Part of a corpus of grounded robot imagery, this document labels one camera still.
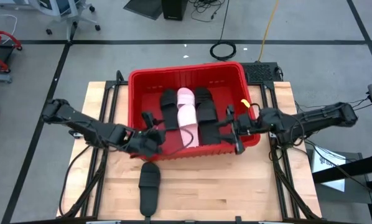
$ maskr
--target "yellow cable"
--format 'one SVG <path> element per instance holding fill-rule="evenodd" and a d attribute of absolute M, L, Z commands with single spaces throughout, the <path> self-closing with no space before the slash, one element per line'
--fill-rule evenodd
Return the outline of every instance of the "yellow cable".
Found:
<path fill-rule="evenodd" d="M 263 40 L 262 40 L 262 44 L 261 44 L 261 53 L 259 53 L 258 62 L 261 61 L 261 57 L 262 57 L 262 53 L 263 53 L 263 46 L 265 45 L 265 40 L 266 40 L 267 32 L 269 30 L 269 26 L 271 26 L 271 23 L 272 23 L 272 20 L 273 20 L 273 16 L 274 16 L 274 13 L 275 13 L 275 11 L 277 9 L 277 5 L 278 4 L 279 4 L 279 0 L 276 0 L 276 4 L 274 5 L 274 8 L 273 8 L 271 17 L 270 17 L 269 22 L 268 22 L 267 27 L 266 27 L 265 35 L 263 36 Z"/>

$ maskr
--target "red plastic bin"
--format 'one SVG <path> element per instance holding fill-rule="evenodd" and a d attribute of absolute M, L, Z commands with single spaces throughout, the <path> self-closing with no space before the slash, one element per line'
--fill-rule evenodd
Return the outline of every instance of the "red plastic bin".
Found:
<path fill-rule="evenodd" d="M 142 119 L 143 111 L 150 111 L 157 119 L 162 119 L 160 97 L 164 90 L 170 88 L 177 91 L 186 87 L 194 91 L 196 87 L 208 88 L 212 94 L 218 119 L 226 118 L 226 107 L 233 105 L 235 115 L 245 113 L 247 108 L 242 99 L 251 102 L 244 70 L 237 62 L 208 63 L 183 67 L 155 68 L 133 71 L 129 77 L 128 126 L 136 129 L 146 129 Z M 250 116 L 255 118 L 252 110 Z M 230 133 L 230 125 L 220 128 L 221 134 Z M 260 135 L 254 134 L 242 138 L 244 146 L 254 146 L 259 142 Z M 235 146 L 222 141 L 221 144 L 183 147 L 180 131 L 167 131 L 163 153 L 150 160 L 176 159 L 183 157 L 208 156 L 232 153 Z"/>

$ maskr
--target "yellow tag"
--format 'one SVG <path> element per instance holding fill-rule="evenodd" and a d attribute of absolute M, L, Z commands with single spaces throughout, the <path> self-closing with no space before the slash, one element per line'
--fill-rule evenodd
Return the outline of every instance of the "yellow tag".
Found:
<path fill-rule="evenodd" d="M 251 106 L 246 99 L 242 99 L 241 102 L 244 103 L 244 105 L 246 105 L 247 108 Z"/>

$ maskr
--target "wooden table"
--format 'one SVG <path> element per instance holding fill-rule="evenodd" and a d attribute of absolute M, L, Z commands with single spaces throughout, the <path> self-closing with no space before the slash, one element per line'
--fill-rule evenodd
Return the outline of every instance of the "wooden table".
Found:
<path fill-rule="evenodd" d="M 105 82 L 89 83 L 83 113 L 98 119 L 104 87 Z M 275 90 L 279 108 L 285 113 L 296 113 L 290 83 L 277 82 Z M 249 86 L 249 93 L 252 102 L 263 107 L 259 87 Z M 112 95 L 113 91 L 108 98 L 105 121 Z M 128 123 L 128 86 L 119 89 L 114 123 Z M 84 148 L 83 139 L 75 140 L 71 160 Z M 304 145 L 299 148 L 305 151 Z M 243 221 L 282 220 L 269 150 L 268 136 L 262 134 L 259 144 L 248 147 L 240 156 L 225 154 L 157 162 L 162 180 L 158 209 L 152 219 L 230 221 L 241 216 Z M 85 188 L 91 152 L 90 149 L 82 155 L 69 173 L 62 202 L 64 212 Z M 288 154 L 296 191 L 312 211 L 321 216 L 307 156 L 295 149 L 289 149 Z M 138 188 L 142 165 L 142 160 L 130 159 L 126 153 L 109 154 L 99 219 L 144 219 L 139 212 Z M 288 216 L 292 217 L 289 194 L 283 188 Z M 93 192 L 89 215 L 94 199 Z"/>

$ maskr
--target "concrete floor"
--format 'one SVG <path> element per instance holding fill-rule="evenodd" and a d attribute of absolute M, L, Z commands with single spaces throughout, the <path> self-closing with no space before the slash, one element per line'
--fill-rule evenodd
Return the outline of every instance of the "concrete floor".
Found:
<path fill-rule="evenodd" d="M 75 40 L 212 40 L 221 34 L 225 10 L 210 23 L 191 20 L 188 5 L 184 21 L 153 21 L 123 10 L 128 1 L 93 0 L 96 14 L 85 11 L 101 25 L 80 23 Z M 353 0 L 372 39 L 372 0 Z M 260 40 L 274 0 L 231 1 L 224 39 Z M 63 40 L 65 27 L 45 33 L 50 18 L 31 10 L 0 8 L 0 14 L 18 17 L 15 36 L 21 40 Z M 0 16 L 0 30 L 11 32 L 12 18 Z M 281 1 L 271 25 L 269 40 L 364 40 L 346 0 Z M 81 45 L 70 47 L 55 98 L 67 99 L 81 109 L 88 82 L 113 80 L 116 70 L 126 79 L 140 68 L 214 62 L 211 44 Z M 34 133 L 64 45 L 38 44 L 14 52 L 12 84 L 0 83 L 0 222 Z M 259 44 L 237 45 L 233 58 L 253 62 Z M 229 49 L 220 47 L 218 54 Z M 303 105 L 365 98 L 372 83 L 372 55 L 367 45 L 266 45 L 263 62 L 278 62 L 293 87 L 295 99 Z M 359 122 L 350 129 L 329 128 L 312 137 L 317 144 L 334 151 L 372 155 L 372 108 L 356 112 Z M 68 166 L 73 139 L 67 128 L 45 125 L 35 151 L 12 222 L 54 218 Z M 370 223 L 367 207 L 358 204 L 320 201 L 324 217 L 343 222 Z"/>

